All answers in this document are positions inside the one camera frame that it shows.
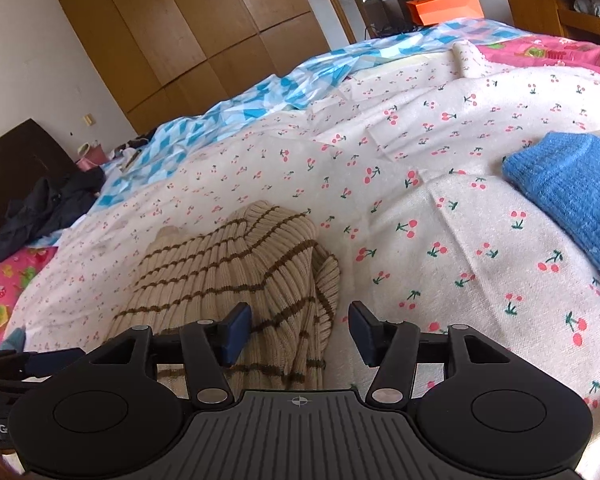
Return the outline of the blue white patterned quilt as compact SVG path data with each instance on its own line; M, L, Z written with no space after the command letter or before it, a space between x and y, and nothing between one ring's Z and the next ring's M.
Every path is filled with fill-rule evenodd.
M106 163L107 182L93 209L100 211L120 204L142 186L171 177L193 151L223 141L266 115L281 110L304 110L360 70L414 55L444 52L460 40L480 46L525 34L521 29L486 18L459 18L314 56L289 74L268 76L238 96L215 104L204 114L171 119L158 126L157 132L137 151L138 159L130 169Z

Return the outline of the light blue cloth piece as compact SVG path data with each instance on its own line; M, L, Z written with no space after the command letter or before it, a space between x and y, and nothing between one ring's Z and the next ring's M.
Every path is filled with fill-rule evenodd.
M26 331L22 327L18 327L3 339L0 343L0 351L21 353L26 345L26 338Z

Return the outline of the dark wooden headboard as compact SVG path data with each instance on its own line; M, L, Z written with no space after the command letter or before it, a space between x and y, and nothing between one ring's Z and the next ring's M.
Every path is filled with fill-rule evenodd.
M11 200L22 200L37 180L62 181L78 167L32 118L0 136L0 227Z

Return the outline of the black clothing pile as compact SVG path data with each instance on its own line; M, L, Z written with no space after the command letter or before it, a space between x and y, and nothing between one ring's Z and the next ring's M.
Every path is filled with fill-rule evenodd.
M40 237L67 229L89 211L106 182L99 166L78 170L61 186L41 178L23 200L12 200L0 226L0 262Z

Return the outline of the wooden wardrobe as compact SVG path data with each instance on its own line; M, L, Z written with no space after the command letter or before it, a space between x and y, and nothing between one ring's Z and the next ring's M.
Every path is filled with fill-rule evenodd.
M308 0L59 0L138 134L200 115L329 46Z

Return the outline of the orange box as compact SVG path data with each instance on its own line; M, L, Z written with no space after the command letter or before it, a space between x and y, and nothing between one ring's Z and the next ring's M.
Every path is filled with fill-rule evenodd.
M479 0L410 0L406 7L416 25L431 26L459 18L484 18Z

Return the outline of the wooden shelf cabinet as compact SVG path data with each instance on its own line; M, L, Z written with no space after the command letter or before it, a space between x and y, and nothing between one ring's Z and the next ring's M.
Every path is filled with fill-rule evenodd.
M519 29L600 44L600 18L574 10L575 1L508 0L508 4Z

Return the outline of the beige brown-striped knit sweater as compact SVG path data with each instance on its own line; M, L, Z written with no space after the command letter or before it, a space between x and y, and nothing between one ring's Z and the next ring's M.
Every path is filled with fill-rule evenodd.
M317 235L305 214L265 200L206 234L166 226L140 259L107 336L135 325L174 334L191 322L222 320L245 302L251 328L225 373L232 391L321 389L340 269Z

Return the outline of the blue knit sweater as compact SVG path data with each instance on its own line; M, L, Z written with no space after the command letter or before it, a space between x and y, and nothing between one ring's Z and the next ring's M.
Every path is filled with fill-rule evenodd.
M504 178L563 229L600 274L600 136L550 132L509 155Z

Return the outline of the pink container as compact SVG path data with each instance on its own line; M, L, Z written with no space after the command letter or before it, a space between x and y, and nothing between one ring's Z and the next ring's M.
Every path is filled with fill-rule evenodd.
M105 165L109 158L100 144L84 143L78 148L76 166L81 171L88 171Z

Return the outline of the cherry print cream sheet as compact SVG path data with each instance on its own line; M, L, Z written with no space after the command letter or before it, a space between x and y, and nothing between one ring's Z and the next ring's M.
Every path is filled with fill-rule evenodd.
M189 151L174 174L86 216L20 296L33 351L218 320L254 332L227 379L368 388L350 302L428 333L467 324L574 390L600 479L600 274L501 175L552 131L600 132L600 74L506 67L459 42L348 77Z

